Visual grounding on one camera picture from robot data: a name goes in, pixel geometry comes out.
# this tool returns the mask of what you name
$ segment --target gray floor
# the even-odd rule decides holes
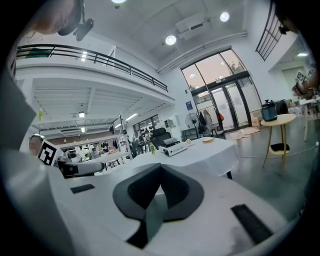
[[[308,139],[304,142],[303,119],[296,118],[286,126],[287,144],[294,154],[315,146],[318,141],[319,121],[308,122]],[[287,220],[295,218],[304,203],[304,188],[311,172],[312,161],[317,148],[288,156],[284,175],[279,175],[281,158],[268,158],[262,168],[268,146],[269,128],[250,137],[235,140],[240,156],[239,171],[232,173],[232,178],[276,208]],[[281,142],[279,127],[272,128],[271,143]]]

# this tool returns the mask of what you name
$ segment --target white tablecloth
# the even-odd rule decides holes
[[[214,176],[225,175],[238,167],[239,155],[237,146],[232,140],[215,138],[212,143],[203,143],[203,139],[210,138],[193,140],[193,146],[173,156],[166,156],[160,150],[156,151],[156,155],[152,155],[151,152],[140,154],[130,161],[128,166],[139,167],[161,163]]]

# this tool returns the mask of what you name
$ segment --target round table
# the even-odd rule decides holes
[[[173,156],[166,156],[160,150],[156,154],[151,152],[140,154],[128,163],[130,167],[140,167],[147,164],[166,164],[184,167],[184,170],[222,176],[227,174],[231,179],[231,171],[238,167],[239,155],[237,146],[232,140],[214,138],[211,143],[203,140],[212,139],[203,137],[192,141],[188,149]]]
[[[268,142],[268,147],[266,149],[266,155],[263,161],[262,167],[265,166],[268,153],[272,153],[274,155],[281,155],[282,157],[282,172],[281,175],[283,174],[285,170],[285,164],[286,164],[286,154],[289,153],[287,150],[287,134],[286,134],[286,124],[292,122],[293,120],[296,119],[295,114],[279,114],[276,120],[266,122],[264,120],[261,121],[262,126],[270,127],[270,133],[269,133],[269,142]],[[284,150],[279,150],[279,151],[273,151],[272,148],[270,147],[271,143],[271,135],[272,135],[272,127],[273,126],[280,126],[281,129],[281,140],[282,143],[284,144]]]

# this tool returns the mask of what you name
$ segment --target window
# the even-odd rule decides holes
[[[196,66],[207,85],[233,75],[219,54],[197,62]]]
[[[191,65],[182,70],[183,75],[190,87],[191,91],[198,89],[205,85],[196,65]]]
[[[238,83],[244,94],[249,111],[256,111],[261,108],[261,102],[257,93],[256,87],[250,77],[238,79]]]
[[[209,87],[215,81],[245,71],[245,66],[232,49],[209,56],[182,69],[190,91],[205,85]]]
[[[233,50],[221,52],[221,56],[230,67],[232,73],[238,74],[240,72],[246,71],[245,66],[241,63],[240,59],[237,57]]]

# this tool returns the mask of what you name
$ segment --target balcony railing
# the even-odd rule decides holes
[[[151,75],[135,68],[119,59],[93,50],[61,44],[28,44],[18,47],[17,60],[28,58],[74,58],[83,62],[102,64],[104,67],[112,67],[127,74],[143,79],[150,84],[168,92],[168,87]]]
[[[279,31],[280,25],[281,23],[276,16],[276,5],[272,0],[270,0],[268,18],[266,20],[260,41],[255,49],[255,51],[260,54],[264,61],[266,61],[266,59],[269,57],[270,53],[273,51],[281,38],[282,34]]]

